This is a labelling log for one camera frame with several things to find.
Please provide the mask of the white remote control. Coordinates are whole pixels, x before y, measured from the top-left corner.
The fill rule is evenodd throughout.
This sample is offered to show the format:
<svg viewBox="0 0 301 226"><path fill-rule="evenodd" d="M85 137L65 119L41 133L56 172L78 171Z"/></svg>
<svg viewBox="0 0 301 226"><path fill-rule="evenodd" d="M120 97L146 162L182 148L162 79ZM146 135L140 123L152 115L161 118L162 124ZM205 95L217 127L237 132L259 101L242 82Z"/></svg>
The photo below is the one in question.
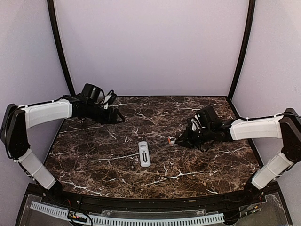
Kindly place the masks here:
<svg viewBox="0 0 301 226"><path fill-rule="evenodd" d="M146 168L151 165L150 153L148 148L148 143L146 141L141 141L138 143L140 164L142 167Z"/></svg>

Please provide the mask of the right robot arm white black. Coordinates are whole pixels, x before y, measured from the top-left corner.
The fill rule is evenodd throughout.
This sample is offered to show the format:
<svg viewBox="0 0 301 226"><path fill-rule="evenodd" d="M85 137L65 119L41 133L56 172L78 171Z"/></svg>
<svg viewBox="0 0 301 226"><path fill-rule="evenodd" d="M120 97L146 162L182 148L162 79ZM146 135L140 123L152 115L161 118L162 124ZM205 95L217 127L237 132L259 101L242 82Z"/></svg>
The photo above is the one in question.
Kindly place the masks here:
<svg viewBox="0 0 301 226"><path fill-rule="evenodd" d="M196 111L187 123L185 131L175 141L170 141L171 145L201 150L201 146L210 141L282 140L282 149L249 179L245 190L240 193L244 204L252 203L258 197L258 191L301 161L301 117L292 108L272 116L222 121L214 108L207 106Z"/></svg>

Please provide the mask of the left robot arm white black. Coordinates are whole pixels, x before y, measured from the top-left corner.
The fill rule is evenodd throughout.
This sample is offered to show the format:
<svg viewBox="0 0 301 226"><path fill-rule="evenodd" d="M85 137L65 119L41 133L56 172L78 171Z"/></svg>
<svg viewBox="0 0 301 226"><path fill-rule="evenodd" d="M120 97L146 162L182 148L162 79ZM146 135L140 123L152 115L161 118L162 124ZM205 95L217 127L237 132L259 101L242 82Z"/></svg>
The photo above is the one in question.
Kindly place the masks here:
<svg viewBox="0 0 301 226"><path fill-rule="evenodd" d="M5 146L9 159L17 163L28 177L48 191L48 198L56 205L66 202L62 185L45 167L47 152L38 154L36 148L42 141L49 144L54 139L53 132L45 132L42 138L36 132L68 118L88 118L101 125L116 125L125 121L121 112L113 106L117 94L110 90L107 94L98 86L85 84L76 95L63 95L58 99L35 104L9 104L6 107L0 128L0 140Z"/></svg>

